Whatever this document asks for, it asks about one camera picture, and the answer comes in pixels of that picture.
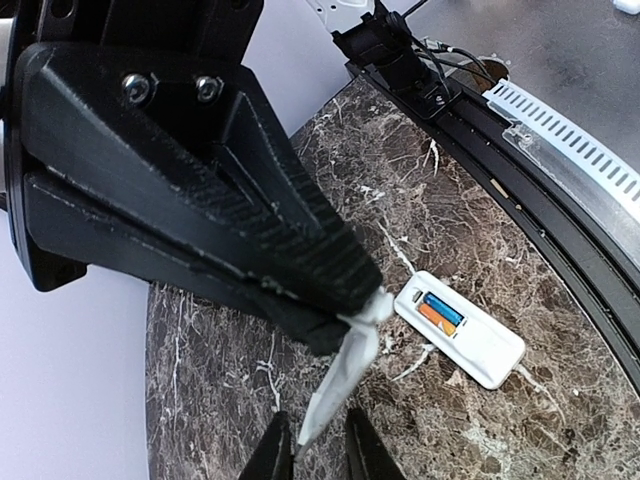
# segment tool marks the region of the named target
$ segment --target orange battery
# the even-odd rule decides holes
[[[456,332],[456,327],[453,326],[446,318],[436,312],[426,303],[420,305],[420,313],[425,316],[431,323],[442,330],[448,337]]]

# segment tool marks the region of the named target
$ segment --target blue battery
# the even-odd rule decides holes
[[[427,293],[424,296],[424,303],[429,305],[456,327],[460,325],[460,322],[464,319],[462,315],[436,297],[433,293]]]

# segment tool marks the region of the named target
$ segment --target black cable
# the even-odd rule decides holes
[[[417,9],[419,9],[425,3],[427,3],[427,0],[420,0],[420,1],[416,2],[411,8],[409,8],[409,10],[407,10],[406,12],[404,12],[402,14],[402,18],[407,18],[409,15],[411,15],[413,12],[415,12]]]
[[[431,58],[429,56],[427,56],[427,55],[425,55],[424,53],[421,53],[421,52],[418,52],[418,56],[420,58],[426,58],[428,60],[431,60]],[[476,75],[476,76],[478,76],[480,78],[484,78],[486,81],[491,82],[491,85],[496,85],[498,83],[490,75],[485,75],[484,73],[478,72],[477,70],[474,70],[472,68],[466,67],[465,65],[460,65],[460,64],[457,64],[455,62],[450,62],[449,60],[443,60],[442,58],[438,58],[438,62],[440,62],[442,65],[447,65],[448,67],[453,67],[453,68],[458,69],[458,70],[463,70],[465,72],[469,72],[469,73],[471,73],[473,75]]]
[[[440,61],[431,52],[431,50],[427,48],[426,45],[420,42],[420,40],[418,40],[413,35],[411,36],[411,41],[414,43],[416,47],[418,47],[420,50],[422,50],[422,52],[424,52],[424,54],[427,56],[427,58],[429,58],[429,60],[431,60],[431,62],[433,62],[433,65],[436,67],[436,72],[438,73],[438,78],[440,80],[440,83],[444,87],[444,90],[447,94],[447,98],[450,100],[452,98],[451,91],[449,90],[449,86],[447,85],[447,76],[444,74],[444,69],[440,64]]]
[[[467,52],[466,50],[463,50],[462,48],[449,47],[448,45],[445,45],[445,47],[448,47],[447,51],[450,51],[451,53],[457,53],[458,55],[462,55],[463,57],[467,57],[473,63],[478,65],[478,68],[480,69],[480,71],[482,73],[484,73],[488,77],[491,77],[491,74],[487,71],[487,67],[484,66],[484,63],[482,63],[480,61],[480,59],[478,57],[476,57],[474,54],[472,54],[471,52]]]
[[[2,2],[0,6],[0,18],[13,18],[16,16],[16,9],[18,2],[16,0],[9,0],[8,2]]]

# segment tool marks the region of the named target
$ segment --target hex bolt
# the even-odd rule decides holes
[[[200,103],[211,103],[220,95],[222,91],[222,81],[207,76],[199,77],[196,80],[196,89]]]
[[[131,73],[122,81],[122,91],[131,105],[140,105],[151,93],[151,82],[144,75]]]

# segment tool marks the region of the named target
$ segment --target marble table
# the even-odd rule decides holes
[[[561,280],[482,188],[391,103],[354,81],[294,138],[325,195],[364,238],[390,291],[417,269],[521,335],[528,350],[486,391],[394,317],[350,399],[411,480],[640,478],[640,402]],[[147,336],[153,479],[237,478],[273,412],[300,428],[329,359],[262,320],[154,285]],[[345,476],[345,411],[296,478]]]

